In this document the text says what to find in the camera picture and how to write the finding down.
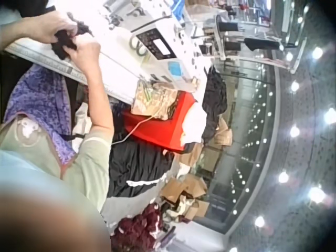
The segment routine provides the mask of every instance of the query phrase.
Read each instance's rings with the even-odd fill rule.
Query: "forearm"
[[[89,86],[89,112],[92,125],[100,127],[108,134],[114,134],[113,116],[110,102],[104,90],[99,66],[87,75]]]
[[[27,37],[25,24],[27,19],[22,19],[10,24],[0,26],[0,51],[5,49],[14,41]]]

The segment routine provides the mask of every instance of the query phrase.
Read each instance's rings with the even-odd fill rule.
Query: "person's left hand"
[[[45,44],[56,43],[55,33],[59,30],[67,30],[71,37],[77,33],[76,22],[58,11],[25,18],[23,24],[28,38]]]

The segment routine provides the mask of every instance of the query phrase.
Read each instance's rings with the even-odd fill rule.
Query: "purple patterned fabric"
[[[75,152],[59,135],[71,135],[71,112],[64,76],[33,65],[15,86],[4,121],[25,114],[44,128],[54,143],[61,163],[67,164]]]

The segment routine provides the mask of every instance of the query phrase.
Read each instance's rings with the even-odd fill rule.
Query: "gray ceiling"
[[[276,1],[276,28],[282,24],[283,2]],[[306,1],[295,1],[295,20]],[[294,22],[296,39],[298,25]],[[335,30],[317,5],[310,8],[303,36],[308,42],[296,74],[280,70],[281,113],[277,143],[268,175],[248,214],[230,237],[230,247],[238,252],[309,252],[314,251],[336,220],[335,128],[326,125],[324,113],[336,105]],[[311,58],[315,46],[325,53],[317,61]],[[291,83],[300,89],[292,94]],[[300,135],[291,139],[296,124]],[[287,184],[279,184],[282,169],[290,175]],[[328,204],[310,204],[312,186],[321,184],[329,196]],[[255,218],[262,215],[266,226],[256,229]]]

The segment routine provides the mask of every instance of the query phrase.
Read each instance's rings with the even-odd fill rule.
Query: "blue object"
[[[174,4],[170,7],[178,21],[182,19],[183,7],[184,0],[174,0]]]
[[[182,70],[180,67],[180,63],[176,61],[168,62],[168,69],[172,75],[182,76]]]

